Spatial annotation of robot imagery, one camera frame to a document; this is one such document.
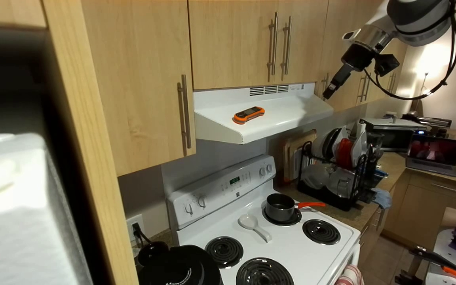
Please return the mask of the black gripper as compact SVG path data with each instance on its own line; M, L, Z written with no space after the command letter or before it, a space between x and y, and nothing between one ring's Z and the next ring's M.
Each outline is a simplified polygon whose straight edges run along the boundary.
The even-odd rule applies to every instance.
M370 65L370 61L378 55L376 50L368 49L365 46L360 46L357 42L353 42L345 54L341 55L341 66L337 69L337 73L332 76L329 84L326 85L322 92L322 98L329 99L338 87L343 85L343 82L349 77L349 73L353 69L362 71Z

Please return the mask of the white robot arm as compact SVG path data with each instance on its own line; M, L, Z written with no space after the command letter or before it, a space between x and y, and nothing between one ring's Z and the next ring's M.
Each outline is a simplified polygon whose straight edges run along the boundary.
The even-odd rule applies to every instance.
M349 46L340 58L341 66L326 85L322 98L329 99L353 71L365 71L370 63L375 63L368 80L387 96L400 99L400 95L379 84L383 76L398 66L395 55L384 54L383 49L394 38L406 46L425 46L446 31L451 33L451 39L444 76L427 93L416 95L416 99L443 87L456 66L456 0L384 0L360 28L345 35Z

